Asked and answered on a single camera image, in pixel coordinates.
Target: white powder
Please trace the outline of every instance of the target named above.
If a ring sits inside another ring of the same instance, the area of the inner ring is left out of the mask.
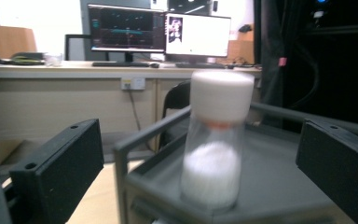
[[[239,193],[241,158],[224,142],[212,142],[185,155],[181,186],[185,196],[219,209],[232,205]]]

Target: office chair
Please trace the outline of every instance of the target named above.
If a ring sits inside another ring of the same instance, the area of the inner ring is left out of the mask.
[[[65,55],[66,61],[71,61],[71,46],[75,41],[80,40],[80,44],[84,47],[84,61],[109,61],[109,52],[93,52],[91,51],[91,35],[65,35]]]
[[[191,79],[183,81],[176,86],[172,87],[164,99],[162,108],[162,118],[167,116],[169,109],[183,109],[190,105],[190,85]],[[187,131],[189,119],[185,119],[159,136],[158,150],[171,142],[176,136],[179,136],[184,131]]]

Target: monitor screen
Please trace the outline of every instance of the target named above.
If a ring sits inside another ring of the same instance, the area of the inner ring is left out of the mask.
[[[88,5],[91,50],[159,52],[165,50],[162,10]]]
[[[231,18],[166,14],[166,54],[227,57]]]

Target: white lid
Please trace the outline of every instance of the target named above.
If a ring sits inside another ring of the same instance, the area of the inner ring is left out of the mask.
[[[242,122],[249,111],[254,83],[254,76],[239,71],[194,71],[191,110],[200,119]]]

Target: keyboard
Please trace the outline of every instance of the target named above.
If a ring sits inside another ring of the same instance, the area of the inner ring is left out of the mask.
[[[214,68],[225,69],[226,67],[221,63],[176,63],[178,68]]]
[[[149,67],[148,63],[93,62],[93,67]]]

